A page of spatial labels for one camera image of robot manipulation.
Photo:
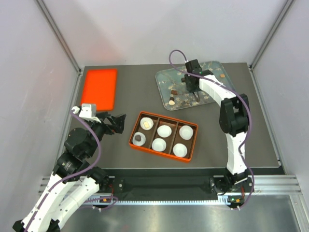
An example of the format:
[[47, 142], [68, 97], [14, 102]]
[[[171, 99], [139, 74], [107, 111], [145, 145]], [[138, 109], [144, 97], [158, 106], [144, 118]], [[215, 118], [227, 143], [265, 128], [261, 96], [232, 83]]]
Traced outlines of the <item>orange chocolate box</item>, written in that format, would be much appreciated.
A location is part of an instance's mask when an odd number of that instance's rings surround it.
[[[143, 130], [140, 127], [140, 120], [143, 117], [150, 117], [153, 120], [154, 126], [152, 127], [151, 130]], [[172, 129], [172, 134], [167, 138], [162, 138], [157, 134], [157, 128], [162, 126], [162, 125], [168, 125]], [[182, 139], [179, 135], [179, 129], [184, 125], [190, 126], [194, 131], [192, 138], [188, 141]], [[173, 159], [173, 160], [177, 160], [177, 161], [180, 161], [180, 162], [189, 163], [191, 161], [192, 157], [193, 157], [193, 152], [194, 152], [195, 143], [196, 143], [196, 139], [197, 139], [197, 129], [198, 129], [198, 125], [195, 124], [195, 123], [192, 123], [192, 122], [188, 122], [188, 121], [184, 121], [184, 120], [180, 120], [180, 119], [176, 119], [176, 118], [172, 118], [172, 117], [168, 117], [168, 116], [163, 116], [163, 115], [158, 115], [158, 114], [142, 111], [142, 112], [140, 112], [140, 114], [137, 118], [137, 121], [135, 123], [134, 129], [133, 129], [131, 137], [129, 139], [129, 145], [133, 149], [141, 150], [143, 152], [148, 152], [148, 153], [158, 155], [158, 156], [162, 156], [162, 157], [165, 157], [165, 158], [168, 158], [168, 159]], [[141, 132], [145, 135], [146, 142], [143, 146], [136, 146], [132, 143], [133, 135], [136, 132]], [[167, 144], [165, 151], [158, 152], [158, 151], [154, 151], [152, 149], [152, 142], [156, 138], [161, 138], [161, 139], [165, 140], [165, 142]], [[173, 147], [177, 143], [184, 144], [187, 147], [188, 152], [187, 152], [187, 155], [184, 158], [179, 158], [179, 157], [177, 157], [173, 154]]]

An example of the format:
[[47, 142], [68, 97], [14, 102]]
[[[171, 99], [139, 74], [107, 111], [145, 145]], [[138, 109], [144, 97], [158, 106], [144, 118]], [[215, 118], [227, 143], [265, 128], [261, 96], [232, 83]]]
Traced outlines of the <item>metal tongs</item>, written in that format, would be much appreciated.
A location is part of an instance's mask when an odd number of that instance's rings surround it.
[[199, 102], [200, 101], [199, 92], [195, 91], [195, 92], [193, 92], [193, 95], [194, 95], [195, 101]]

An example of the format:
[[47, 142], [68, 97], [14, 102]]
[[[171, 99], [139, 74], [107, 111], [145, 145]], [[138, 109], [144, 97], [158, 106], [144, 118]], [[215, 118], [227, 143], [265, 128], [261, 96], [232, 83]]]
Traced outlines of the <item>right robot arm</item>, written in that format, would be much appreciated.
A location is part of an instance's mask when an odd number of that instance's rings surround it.
[[248, 179], [245, 143], [252, 119], [248, 98], [218, 81], [209, 70], [186, 73], [184, 77], [187, 88], [196, 87], [206, 92], [220, 107], [219, 125], [226, 136], [228, 152], [224, 192], [237, 191]]

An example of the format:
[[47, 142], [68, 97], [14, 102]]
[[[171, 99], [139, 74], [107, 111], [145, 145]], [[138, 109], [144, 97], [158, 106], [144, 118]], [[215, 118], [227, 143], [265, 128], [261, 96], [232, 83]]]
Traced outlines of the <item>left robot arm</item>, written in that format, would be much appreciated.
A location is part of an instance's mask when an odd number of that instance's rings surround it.
[[58, 158], [43, 194], [30, 213], [14, 223], [16, 232], [61, 231], [89, 197], [106, 191], [111, 183], [106, 172], [87, 159], [97, 151], [96, 160], [100, 160], [103, 136], [123, 133], [126, 115], [103, 112], [98, 117], [82, 119], [78, 113], [70, 114], [84, 127], [69, 132], [65, 151]]

